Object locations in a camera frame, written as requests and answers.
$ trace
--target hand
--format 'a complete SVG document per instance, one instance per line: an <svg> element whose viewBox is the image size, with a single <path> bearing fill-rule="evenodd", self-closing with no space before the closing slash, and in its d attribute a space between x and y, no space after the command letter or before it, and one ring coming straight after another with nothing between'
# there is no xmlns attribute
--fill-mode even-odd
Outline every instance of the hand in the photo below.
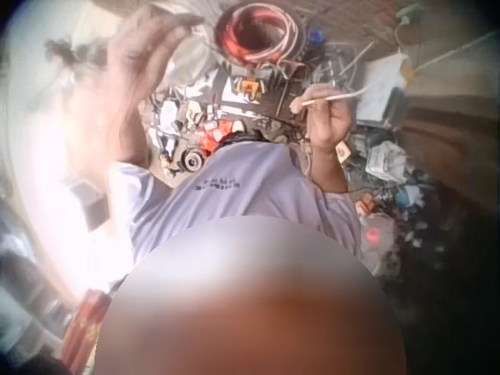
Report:
<svg viewBox="0 0 500 375"><path fill-rule="evenodd" d="M126 19L108 44L107 88L122 105L137 107L160 84L179 44L203 18L172 15L154 5Z"/></svg>
<svg viewBox="0 0 500 375"><path fill-rule="evenodd" d="M351 115L345 100L327 102L324 98L339 94L330 84L316 84L309 87L303 96L290 104L290 110L297 114L308 109L307 132L312 146L325 153L335 152L337 145L347 136L351 127ZM308 107L302 103L316 101Z"/></svg>

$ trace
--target metal parts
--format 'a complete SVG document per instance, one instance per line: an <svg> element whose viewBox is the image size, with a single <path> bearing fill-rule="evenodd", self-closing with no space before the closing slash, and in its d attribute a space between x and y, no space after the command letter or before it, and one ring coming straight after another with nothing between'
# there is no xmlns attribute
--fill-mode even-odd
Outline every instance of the metal parts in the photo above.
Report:
<svg viewBox="0 0 500 375"><path fill-rule="evenodd" d="M206 154L196 147L184 150L180 157L180 164L189 173L198 172L205 165L205 161Z"/></svg>

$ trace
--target red object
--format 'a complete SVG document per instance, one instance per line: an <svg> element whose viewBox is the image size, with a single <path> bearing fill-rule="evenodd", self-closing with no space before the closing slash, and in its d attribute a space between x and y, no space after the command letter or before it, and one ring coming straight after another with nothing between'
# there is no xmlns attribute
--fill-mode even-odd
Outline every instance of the red object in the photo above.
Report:
<svg viewBox="0 0 500 375"><path fill-rule="evenodd" d="M59 359L74 375L84 372L110 303L102 291L88 291L70 323Z"/></svg>
<svg viewBox="0 0 500 375"><path fill-rule="evenodd" d="M233 132L233 123L234 121L218 120L202 124L196 131L201 138L200 149L206 155L211 155L219 145L219 141Z"/></svg>
<svg viewBox="0 0 500 375"><path fill-rule="evenodd" d="M237 30L244 28L245 24L250 23L263 23L272 25L274 27L286 30L287 25L284 24L283 19L272 9L253 6L245 10L242 14L235 16L232 15L227 22L225 28L221 31L219 39L220 44L227 51L229 55L240 60L242 63L261 63L260 61L248 60L247 56L255 53L264 52L265 50L251 50L243 47L238 40ZM284 54L283 50L278 50L272 55L266 57L266 61L276 63Z"/></svg>
<svg viewBox="0 0 500 375"><path fill-rule="evenodd" d="M380 241L380 232L377 228L371 228L366 232L366 239L370 244L376 245Z"/></svg>

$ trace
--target orange component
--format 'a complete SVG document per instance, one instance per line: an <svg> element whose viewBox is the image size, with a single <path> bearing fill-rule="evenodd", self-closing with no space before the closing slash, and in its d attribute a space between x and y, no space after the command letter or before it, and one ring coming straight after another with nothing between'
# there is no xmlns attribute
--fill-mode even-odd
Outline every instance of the orange component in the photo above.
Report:
<svg viewBox="0 0 500 375"><path fill-rule="evenodd" d="M230 120L218 120L200 125L196 131L196 134L201 138L200 149L207 155L211 155L219 145L220 140L233 132L233 123L234 121Z"/></svg>
<svg viewBox="0 0 500 375"><path fill-rule="evenodd" d="M259 92L260 83L254 78L247 77L240 81L237 90L244 95L248 95L250 98L255 98Z"/></svg>

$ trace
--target plastic container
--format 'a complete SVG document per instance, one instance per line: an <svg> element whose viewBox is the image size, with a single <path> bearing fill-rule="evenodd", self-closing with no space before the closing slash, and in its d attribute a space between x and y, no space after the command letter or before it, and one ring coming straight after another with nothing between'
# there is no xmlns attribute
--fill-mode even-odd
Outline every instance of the plastic container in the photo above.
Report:
<svg viewBox="0 0 500 375"><path fill-rule="evenodd" d="M384 214L375 213L361 219L361 263L373 273L382 258L395 242L394 220Z"/></svg>

